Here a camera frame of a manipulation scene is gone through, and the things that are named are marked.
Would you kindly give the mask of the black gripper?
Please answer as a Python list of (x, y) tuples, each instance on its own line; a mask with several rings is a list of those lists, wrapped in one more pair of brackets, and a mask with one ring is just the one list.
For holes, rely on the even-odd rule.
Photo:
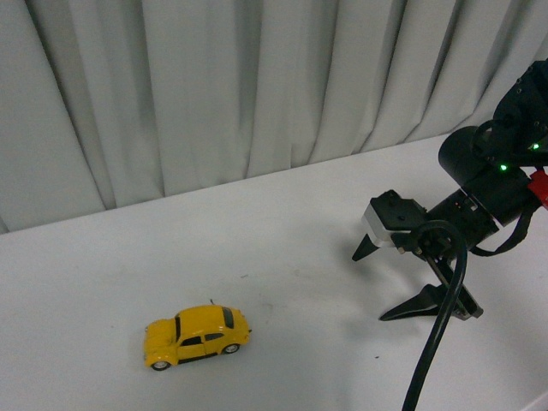
[[(463, 279), (468, 251), (496, 230), (489, 214), (457, 191), (427, 211), (426, 221), (410, 234), (394, 234), (396, 248), (424, 260), (440, 284), (427, 284), (417, 295), (382, 314), (379, 320), (437, 316), (444, 311), (444, 300), (452, 295), (455, 302), (446, 309), (450, 315), (459, 319), (480, 317), (483, 308), (466, 287), (462, 285), (457, 291), (451, 291), (450, 284), (454, 279)], [(364, 259), (377, 250), (369, 234), (365, 234), (352, 260)]]

